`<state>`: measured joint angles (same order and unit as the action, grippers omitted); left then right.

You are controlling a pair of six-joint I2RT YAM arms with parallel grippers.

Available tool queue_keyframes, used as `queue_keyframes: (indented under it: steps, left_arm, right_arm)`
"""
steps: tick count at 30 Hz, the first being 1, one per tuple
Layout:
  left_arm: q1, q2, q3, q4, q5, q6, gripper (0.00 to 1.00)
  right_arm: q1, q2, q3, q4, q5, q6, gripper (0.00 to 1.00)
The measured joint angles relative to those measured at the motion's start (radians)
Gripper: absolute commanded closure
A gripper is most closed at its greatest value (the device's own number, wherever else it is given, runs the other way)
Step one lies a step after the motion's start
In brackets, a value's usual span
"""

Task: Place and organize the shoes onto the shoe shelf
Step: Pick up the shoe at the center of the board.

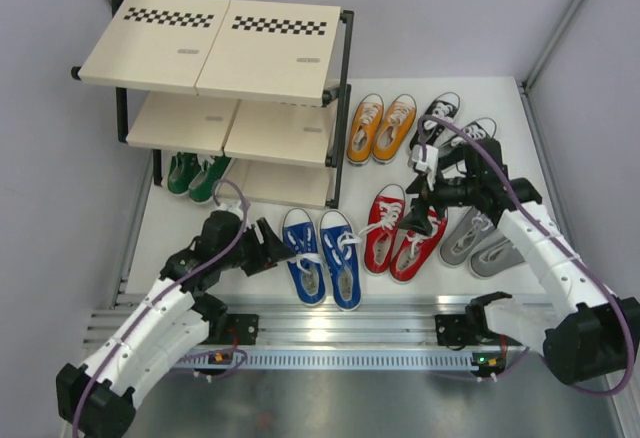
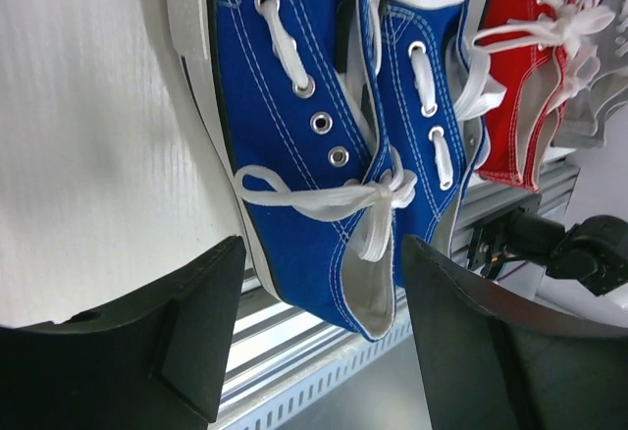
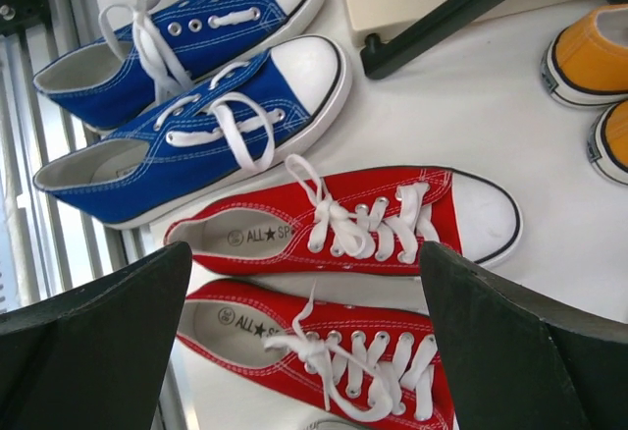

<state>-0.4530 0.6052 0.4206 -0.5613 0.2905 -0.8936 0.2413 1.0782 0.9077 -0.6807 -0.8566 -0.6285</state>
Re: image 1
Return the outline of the blue canvas sneaker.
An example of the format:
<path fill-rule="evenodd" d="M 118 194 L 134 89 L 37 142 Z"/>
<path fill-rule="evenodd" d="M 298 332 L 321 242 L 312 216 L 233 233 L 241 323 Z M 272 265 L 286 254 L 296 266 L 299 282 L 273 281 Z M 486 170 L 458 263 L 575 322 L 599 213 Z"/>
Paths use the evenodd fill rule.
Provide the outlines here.
<path fill-rule="evenodd" d="M 332 295 L 343 311 L 353 311 L 361 303 L 358 246 L 362 239 L 339 210 L 326 211 L 319 222 L 319 237 L 329 271 Z"/>
<path fill-rule="evenodd" d="M 326 297 L 324 260 L 308 212 L 290 209 L 283 218 L 281 234 L 284 244 L 294 253 L 287 267 L 298 298 L 309 307 L 321 304 Z"/>

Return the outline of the green canvas sneaker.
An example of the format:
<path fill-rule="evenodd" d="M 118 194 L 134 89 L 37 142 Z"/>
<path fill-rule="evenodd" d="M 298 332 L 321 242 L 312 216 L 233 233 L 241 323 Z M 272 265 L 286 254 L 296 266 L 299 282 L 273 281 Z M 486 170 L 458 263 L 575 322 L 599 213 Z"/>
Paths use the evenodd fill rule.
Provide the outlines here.
<path fill-rule="evenodd" d="M 188 196 L 198 204 L 212 198 L 215 182 L 226 175 L 232 159 L 226 156 L 199 155 L 200 170 L 189 183 Z"/>
<path fill-rule="evenodd" d="M 198 157 L 193 153 L 178 152 L 171 158 L 167 176 L 167 189 L 174 195 L 183 195 L 198 175 L 201 166 Z"/>

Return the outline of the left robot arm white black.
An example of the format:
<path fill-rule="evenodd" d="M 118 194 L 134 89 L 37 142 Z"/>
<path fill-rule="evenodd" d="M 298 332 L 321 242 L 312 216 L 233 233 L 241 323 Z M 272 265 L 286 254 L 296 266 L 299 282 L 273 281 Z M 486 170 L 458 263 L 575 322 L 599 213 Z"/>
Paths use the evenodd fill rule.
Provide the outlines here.
<path fill-rule="evenodd" d="M 59 416 L 75 437 L 122 437 L 155 385 L 190 350 L 227 334 L 227 307 L 209 294 L 227 270 L 252 276 L 293 259 L 260 218 L 220 208 L 171 255 L 151 290 L 105 343 L 55 380 Z"/>

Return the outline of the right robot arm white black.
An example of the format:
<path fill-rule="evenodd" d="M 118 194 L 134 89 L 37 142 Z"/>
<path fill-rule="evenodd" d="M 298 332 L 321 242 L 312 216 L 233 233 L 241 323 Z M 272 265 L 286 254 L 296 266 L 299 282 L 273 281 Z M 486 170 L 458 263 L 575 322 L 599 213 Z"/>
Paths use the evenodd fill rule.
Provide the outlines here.
<path fill-rule="evenodd" d="M 516 340 L 541 355 L 558 381 L 580 392 L 584 382 L 620 372 L 619 383 L 603 394 L 621 393 L 632 379 L 639 348 L 638 299 L 619 297 L 587 268 L 532 183 L 509 177 L 497 140 L 469 141 L 462 151 L 465 174 L 445 178 L 437 148 L 413 147 L 409 165 L 416 177 L 406 189 L 413 199 L 400 228 L 426 234 L 431 211 L 475 208 L 515 246 L 555 310 L 549 318 L 509 293 L 493 292 L 468 305 L 468 334 L 482 344 L 500 335 Z"/>

